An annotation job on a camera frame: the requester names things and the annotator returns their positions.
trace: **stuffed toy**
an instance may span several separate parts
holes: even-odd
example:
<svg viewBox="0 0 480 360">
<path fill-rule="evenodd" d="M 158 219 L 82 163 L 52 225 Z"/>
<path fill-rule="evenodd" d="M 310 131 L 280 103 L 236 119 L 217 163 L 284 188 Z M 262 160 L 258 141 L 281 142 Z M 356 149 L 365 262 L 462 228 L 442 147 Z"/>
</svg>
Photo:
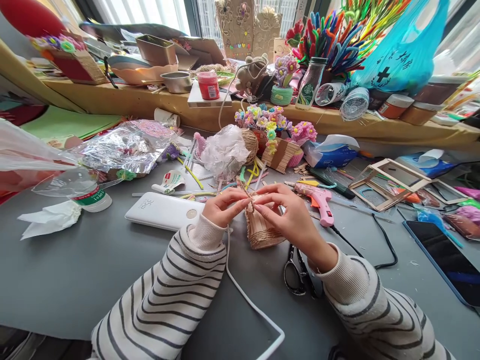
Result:
<svg viewBox="0 0 480 360">
<path fill-rule="evenodd" d="M 260 87 L 262 79 L 265 77 L 267 65 L 269 64 L 269 57 L 266 53 L 262 56 L 251 57 L 247 56 L 245 59 L 249 66 L 242 67 L 238 70 L 238 82 L 235 87 L 240 92 L 246 92 L 247 95 L 256 95 Z"/>
</svg>

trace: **phone screen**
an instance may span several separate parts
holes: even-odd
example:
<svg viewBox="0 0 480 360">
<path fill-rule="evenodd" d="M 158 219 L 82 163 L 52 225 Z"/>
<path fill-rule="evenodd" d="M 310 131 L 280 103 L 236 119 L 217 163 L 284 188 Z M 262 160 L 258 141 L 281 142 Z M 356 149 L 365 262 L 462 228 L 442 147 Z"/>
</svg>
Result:
<svg viewBox="0 0 480 360">
<path fill-rule="evenodd" d="M 406 223 L 461 297 L 471 306 L 480 307 L 480 272 L 434 223 Z"/>
</svg>

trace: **striped sweater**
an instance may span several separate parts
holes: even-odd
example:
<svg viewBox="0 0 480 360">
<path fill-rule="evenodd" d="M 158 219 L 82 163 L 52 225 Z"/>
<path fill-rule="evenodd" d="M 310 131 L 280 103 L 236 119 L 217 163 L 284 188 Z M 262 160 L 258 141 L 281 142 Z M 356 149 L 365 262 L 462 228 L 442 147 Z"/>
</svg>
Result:
<svg viewBox="0 0 480 360">
<path fill-rule="evenodd" d="M 227 256 L 225 230 L 201 216 L 196 225 L 177 232 L 161 261 L 93 329 L 92 359 L 176 359 L 220 285 Z M 389 360 L 453 359 L 409 297 L 384 289 L 366 260 L 330 245 L 338 252 L 338 263 L 317 276 L 367 354 Z"/>
</svg>

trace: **pink glue gun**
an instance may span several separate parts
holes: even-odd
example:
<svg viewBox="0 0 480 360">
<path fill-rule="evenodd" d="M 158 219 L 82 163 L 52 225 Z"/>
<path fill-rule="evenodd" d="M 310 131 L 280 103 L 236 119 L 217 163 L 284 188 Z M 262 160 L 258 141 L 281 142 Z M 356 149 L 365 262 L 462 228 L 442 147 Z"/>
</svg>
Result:
<svg viewBox="0 0 480 360">
<path fill-rule="evenodd" d="M 320 225 L 324 228 L 329 228 L 334 224 L 334 216 L 327 203 L 332 198 L 330 191 L 301 182 L 295 184 L 294 190 L 299 194 L 309 197 L 311 199 L 311 206 L 318 208 L 321 217 Z"/>
</svg>

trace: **white power bank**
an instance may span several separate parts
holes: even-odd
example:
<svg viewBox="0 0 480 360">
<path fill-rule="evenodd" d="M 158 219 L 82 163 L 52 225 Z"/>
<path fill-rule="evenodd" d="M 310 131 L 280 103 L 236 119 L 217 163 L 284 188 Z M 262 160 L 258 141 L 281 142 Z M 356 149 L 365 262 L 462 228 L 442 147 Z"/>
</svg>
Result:
<svg viewBox="0 0 480 360">
<path fill-rule="evenodd" d="M 188 224 L 196 224 L 204 207 L 201 202 L 146 192 L 127 211 L 125 219 L 176 232 Z"/>
</svg>

